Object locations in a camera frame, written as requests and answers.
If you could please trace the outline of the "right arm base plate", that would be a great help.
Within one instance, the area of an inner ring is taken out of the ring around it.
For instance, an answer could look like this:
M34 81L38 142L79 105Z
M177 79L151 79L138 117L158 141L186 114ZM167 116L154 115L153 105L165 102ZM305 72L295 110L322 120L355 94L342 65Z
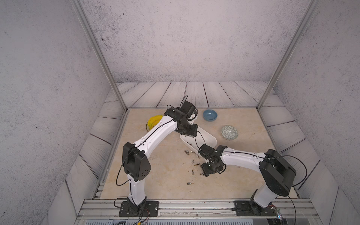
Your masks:
M240 217L275 217L278 215L274 208L262 208L254 202L244 200L234 201L234 207L231 208L231 211Z

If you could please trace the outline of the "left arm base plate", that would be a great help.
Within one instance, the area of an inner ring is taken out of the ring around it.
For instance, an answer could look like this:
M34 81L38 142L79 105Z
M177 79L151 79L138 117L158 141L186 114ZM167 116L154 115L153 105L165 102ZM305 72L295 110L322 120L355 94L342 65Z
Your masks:
M119 217L157 217L159 201L144 200L140 205L135 205L130 200L122 202Z

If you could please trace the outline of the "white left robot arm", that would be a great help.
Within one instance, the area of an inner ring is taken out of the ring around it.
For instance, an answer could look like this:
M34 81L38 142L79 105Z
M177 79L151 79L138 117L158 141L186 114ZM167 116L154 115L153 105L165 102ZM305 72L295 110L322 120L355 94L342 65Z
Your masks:
M146 201L145 178L150 173L149 158L156 147L172 132L179 132L178 123L170 116L160 122L144 137L123 146L122 166L129 179L129 201L135 206Z

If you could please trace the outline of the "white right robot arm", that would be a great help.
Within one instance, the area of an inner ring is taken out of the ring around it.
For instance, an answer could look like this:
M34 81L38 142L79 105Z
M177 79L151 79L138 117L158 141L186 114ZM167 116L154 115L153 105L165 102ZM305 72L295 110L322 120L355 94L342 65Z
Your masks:
M206 162L201 165L206 177L221 174L227 166L237 166L256 171L262 175L265 184L253 194L250 205L263 209L277 197L289 196L296 170L276 150L265 153L238 151L220 145L216 149L203 144L198 150Z

